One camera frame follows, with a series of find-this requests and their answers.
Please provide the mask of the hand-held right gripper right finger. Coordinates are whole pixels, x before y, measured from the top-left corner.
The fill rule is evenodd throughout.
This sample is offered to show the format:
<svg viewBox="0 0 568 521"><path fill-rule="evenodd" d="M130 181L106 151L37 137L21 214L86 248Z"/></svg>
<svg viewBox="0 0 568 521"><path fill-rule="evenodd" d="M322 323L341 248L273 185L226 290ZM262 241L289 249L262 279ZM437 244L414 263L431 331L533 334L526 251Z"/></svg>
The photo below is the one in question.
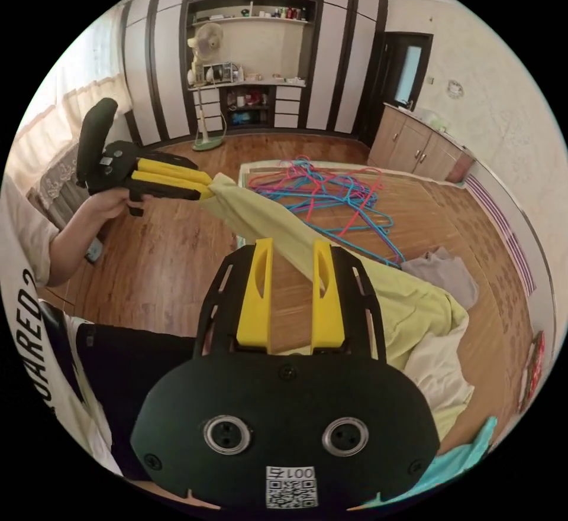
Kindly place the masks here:
<svg viewBox="0 0 568 521"><path fill-rule="evenodd" d="M338 350L345 338L332 246L317 240L313 247L311 349Z"/></svg>

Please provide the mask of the person's left hand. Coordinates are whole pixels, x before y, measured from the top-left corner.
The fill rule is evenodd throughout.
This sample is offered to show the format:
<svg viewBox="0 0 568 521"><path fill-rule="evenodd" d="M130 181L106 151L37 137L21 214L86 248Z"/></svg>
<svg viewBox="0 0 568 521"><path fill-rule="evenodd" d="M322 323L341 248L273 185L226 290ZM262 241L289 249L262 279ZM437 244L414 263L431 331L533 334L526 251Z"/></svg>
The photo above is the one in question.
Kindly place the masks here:
<svg viewBox="0 0 568 521"><path fill-rule="evenodd" d="M143 209L144 199L132 200L129 190L123 187L115 187L94 194L88 197L82 205L87 216L99 221L114 219L131 208Z"/></svg>

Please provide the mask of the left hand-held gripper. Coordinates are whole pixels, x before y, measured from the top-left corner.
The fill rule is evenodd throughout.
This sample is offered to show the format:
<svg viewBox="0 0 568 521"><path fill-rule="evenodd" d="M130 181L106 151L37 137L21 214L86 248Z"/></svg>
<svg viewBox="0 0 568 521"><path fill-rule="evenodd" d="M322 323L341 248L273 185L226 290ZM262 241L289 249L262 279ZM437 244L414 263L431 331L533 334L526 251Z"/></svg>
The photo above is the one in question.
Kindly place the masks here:
<svg viewBox="0 0 568 521"><path fill-rule="evenodd" d="M86 153L86 189L94 195L115 187L139 196L205 200L214 193L201 182L201 171L190 159L161 151L144 151L134 143L116 141Z"/></svg>

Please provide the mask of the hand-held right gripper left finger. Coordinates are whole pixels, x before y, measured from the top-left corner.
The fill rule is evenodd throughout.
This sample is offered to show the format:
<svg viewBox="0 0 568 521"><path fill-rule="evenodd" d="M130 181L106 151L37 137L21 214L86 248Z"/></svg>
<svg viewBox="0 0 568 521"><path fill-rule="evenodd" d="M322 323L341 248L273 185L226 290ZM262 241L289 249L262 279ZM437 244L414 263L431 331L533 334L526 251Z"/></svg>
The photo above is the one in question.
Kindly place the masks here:
<svg viewBox="0 0 568 521"><path fill-rule="evenodd" d="M240 348L271 351L273 240L258 239L251 251L236 341Z"/></svg>

